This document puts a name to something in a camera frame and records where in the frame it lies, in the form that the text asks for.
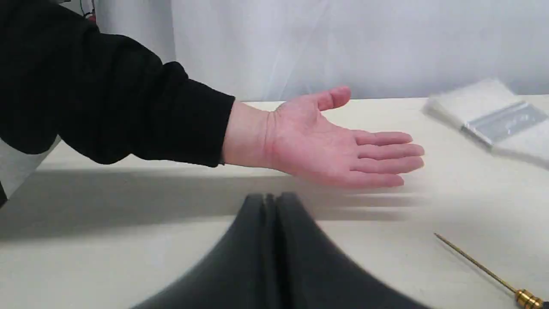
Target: table surface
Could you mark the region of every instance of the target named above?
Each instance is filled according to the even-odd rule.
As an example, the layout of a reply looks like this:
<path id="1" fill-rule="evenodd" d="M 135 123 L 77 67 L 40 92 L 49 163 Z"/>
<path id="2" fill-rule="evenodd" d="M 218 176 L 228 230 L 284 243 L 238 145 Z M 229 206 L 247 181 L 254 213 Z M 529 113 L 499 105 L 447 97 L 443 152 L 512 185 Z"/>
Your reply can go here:
<path id="1" fill-rule="evenodd" d="M 549 96 L 527 99 L 549 109 Z M 490 155 L 422 114 L 424 103 L 354 100 L 325 113 L 348 128 L 406 131 L 425 147 L 425 167 L 397 189 L 342 192 L 272 170 L 134 157 L 104 166 L 61 144 L 0 211 L 2 307 L 130 308 L 207 254 L 246 194 L 281 191 L 298 192 L 364 269 L 433 308 L 515 308 L 433 232 L 549 299 L 549 172 Z"/>

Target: open palm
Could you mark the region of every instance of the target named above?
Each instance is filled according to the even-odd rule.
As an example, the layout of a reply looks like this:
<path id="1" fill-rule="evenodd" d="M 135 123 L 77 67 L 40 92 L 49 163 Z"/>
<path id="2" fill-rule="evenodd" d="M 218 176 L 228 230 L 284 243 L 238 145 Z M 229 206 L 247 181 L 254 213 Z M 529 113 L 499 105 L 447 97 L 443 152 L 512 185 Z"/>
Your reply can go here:
<path id="1" fill-rule="evenodd" d="M 368 133 L 329 122 L 322 111 L 345 105 L 347 87 L 295 98 L 271 115 L 267 129 L 272 167 L 329 186 L 393 187 L 398 175 L 423 166 L 421 146 L 400 132 Z"/>

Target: screwdriver shaft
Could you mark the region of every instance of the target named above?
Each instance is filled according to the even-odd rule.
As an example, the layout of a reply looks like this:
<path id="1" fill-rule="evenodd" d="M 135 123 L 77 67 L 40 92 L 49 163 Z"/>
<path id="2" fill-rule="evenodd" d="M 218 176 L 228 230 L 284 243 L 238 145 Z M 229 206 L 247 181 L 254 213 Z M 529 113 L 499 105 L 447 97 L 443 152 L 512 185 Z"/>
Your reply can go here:
<path id="1" fill-rule="evenodd" d="M 496 274 L 494 274 L 493 272 L 491 272 L 489 269 L 487 269 L 486 267 L 484 267 L 482 264 L 480 264 L 479 262 L 477 262 L 475 259 L 473 259 L 472 257 L 470 257 L 467 253 L 463 252 L 460 248 L 456 247 L 454 244 L 452 244 L 451 242 L 449 242 L 446 238 L 442 237 L 441 235 L 435 233 L 435 236 L 442 240 L 445 244 L 449 245 L 452 249 L 454 249 L 457 253 L 459 253 L 460 255 L 462 255 L 464 258 L 468 259 L 471 263 L 475 264 L 478 268 L 482 269 L 485 273 L 487 273 L 490 277 L 494 278 L 494 280 L 498 281 L 499 283 L 501 283 L 503 286 L 505 286 L 509 291 L 513 292 L 513 293 L 516 293 L 517 290 L 515 288 L 513 288 L 512 286 L 510 286 L 507 282 L 503 281 L 500 277 L 496 276 Z"/>

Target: black sweater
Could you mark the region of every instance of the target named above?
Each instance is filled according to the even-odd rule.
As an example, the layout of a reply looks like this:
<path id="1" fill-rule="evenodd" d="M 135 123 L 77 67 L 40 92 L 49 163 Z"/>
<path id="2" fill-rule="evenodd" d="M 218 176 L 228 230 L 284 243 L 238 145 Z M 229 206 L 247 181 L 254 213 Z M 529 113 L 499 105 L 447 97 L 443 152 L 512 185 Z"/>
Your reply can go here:
<path id="1" fill-rule="evenodd" d="M 103 164 L 133 154 L 214 167 L 233 102 L 49 0 L 0 1 L 0 139 L 21 152 L 60 136 Z"/>

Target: white curtain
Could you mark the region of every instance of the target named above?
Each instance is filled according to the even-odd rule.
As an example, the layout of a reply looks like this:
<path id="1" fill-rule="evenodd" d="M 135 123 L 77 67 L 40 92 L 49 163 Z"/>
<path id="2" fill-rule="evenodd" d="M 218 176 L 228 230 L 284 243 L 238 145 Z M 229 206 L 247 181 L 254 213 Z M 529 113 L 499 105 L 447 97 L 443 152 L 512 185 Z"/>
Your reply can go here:
<path id="1" fill-rule="evenodd" d="M 498 77 L 549 93 L 542 0 L 96 0 L 193 79 L 245 101 L 349 85 L 354 98 L 416 97 Z"/>

